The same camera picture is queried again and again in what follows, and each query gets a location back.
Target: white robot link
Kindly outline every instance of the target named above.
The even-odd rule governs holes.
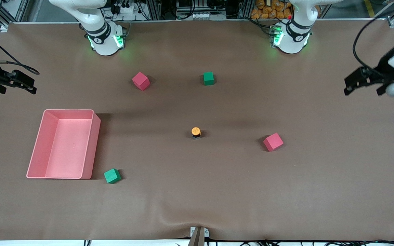
[[[294,54],[302,50],[310,36],[311,27],[317,20],[316,5],[334,4],[342,0],[290,0],[294,11],[291,20],[275,26],[273,46],[281,51]]]
[[[107,22],[98,8],[106,0],[49,0],[51,4],[67,11],[77,19],[88,33],[92,48],[102,56],[110,56],[124,47],[123,27]]]

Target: green cube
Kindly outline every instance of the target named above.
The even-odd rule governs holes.
[[[212,72],[203,73],[203,83],[204,85],[214,84],[214,74]]]
[[[112,168],[111,170],[105,172],[104,177],[106,178],[106,182],[108,182],[109,184],[113,184],[121,180],[121,175],[119,175],[118,170],[116,170],[115,168]]]

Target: brown tabletop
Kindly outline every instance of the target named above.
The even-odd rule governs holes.
[[[195,225],[220,240],[394,240],[394,98],[343,93],[365,23],[317,22],[295,55],[249,22],[137,23],[109,57],[77,25],[10,25],[1,45],[41,75],[37,95],[0,95],[0,240],[180,238]],[[393,46],[377,21],[358,50],[375,65]],[[91,180],[25,177],[44,109],[101,118]],[[206,136],[191,140],[194,126]],[[267,152],[275,132],[285,144]],[[107,184],[111,168],[124,180]]]

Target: pink bin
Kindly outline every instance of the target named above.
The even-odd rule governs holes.
[[[93,110],[45,110],[27,178],[90,179],[99,131]]]

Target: table surface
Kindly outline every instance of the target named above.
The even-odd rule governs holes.
[[[190,226],[219,240],[394,240],[394,98],[343,93],[365,23],[319,21],[295,55],[249,22],[137,23],[108,57],[77,25],[10,25],[1,45],[41,75],[37,95],[0,95],[0,240],[181,238]],[[393,46],[377,21],[358,50],[374,65]],[[100,117],[91,180],[25,177],[45,109]],[[205,137],[192,140],[194,126]],[[267,152],[275,132],[285,144]],[[124,176],[113,185],[111,168]]]

